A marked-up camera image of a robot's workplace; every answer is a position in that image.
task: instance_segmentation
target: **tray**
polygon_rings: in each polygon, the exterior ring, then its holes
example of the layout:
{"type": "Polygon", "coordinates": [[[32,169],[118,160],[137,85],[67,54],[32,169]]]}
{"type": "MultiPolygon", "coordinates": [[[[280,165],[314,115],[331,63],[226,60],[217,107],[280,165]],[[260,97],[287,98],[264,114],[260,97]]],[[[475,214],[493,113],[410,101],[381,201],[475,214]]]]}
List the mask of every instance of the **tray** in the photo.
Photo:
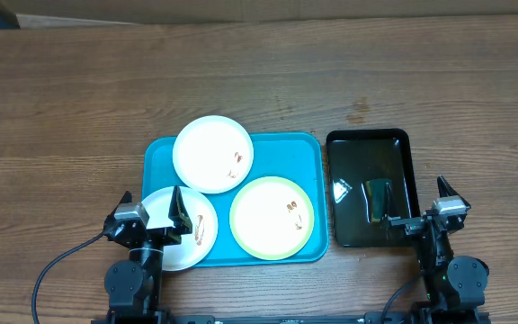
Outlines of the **tray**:
{"type": "MultiPolygon", "coordinates": [[[[249,266],[312,262],[329,247],[325,180],[321,146],[306,132],[250,134],[255,157],[247,178],[226,193],[205,194],[219,219],[219,232],[209,254],[195,267],[249,266]],[[235,195],[251,181],[263,176],[281,176],[299,185],[313,204],[315,224],[307,244],[294,256],[267,261],[247,254],[235,241],[229,227],[229,209],[235,195]]],[[[175,137],[156,139],[145,152],[142,197],[171,185],[184,185],[173,167],[175,137]]]]}

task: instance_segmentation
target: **wooden table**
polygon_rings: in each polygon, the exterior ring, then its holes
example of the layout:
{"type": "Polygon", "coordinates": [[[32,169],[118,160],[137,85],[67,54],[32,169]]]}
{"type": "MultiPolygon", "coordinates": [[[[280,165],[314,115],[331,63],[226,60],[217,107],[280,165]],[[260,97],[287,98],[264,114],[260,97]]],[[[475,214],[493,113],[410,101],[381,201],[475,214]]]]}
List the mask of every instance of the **wooden table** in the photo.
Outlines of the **wooden table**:
{"type": "MultiPolygon", "coordinates": [[[[140,197],[147,145],[222,114],[250,132],[399,127],[423,208],[447,179],[472,204],[456,255],[491,269],[494,323],[518,322],[518,16],[0,31],[0,322],[31,322],[31,290],[59,253],[140,197]]],[[[55,266],[42,323],[107,309],[104,240],[55,266]]],[[[413,251],[340,248],[312,264],[166,274],[175,314],[344,315],[382,309],[413,251]]],[[[423,299],[403,298],[404,309],[423,299]]]]}

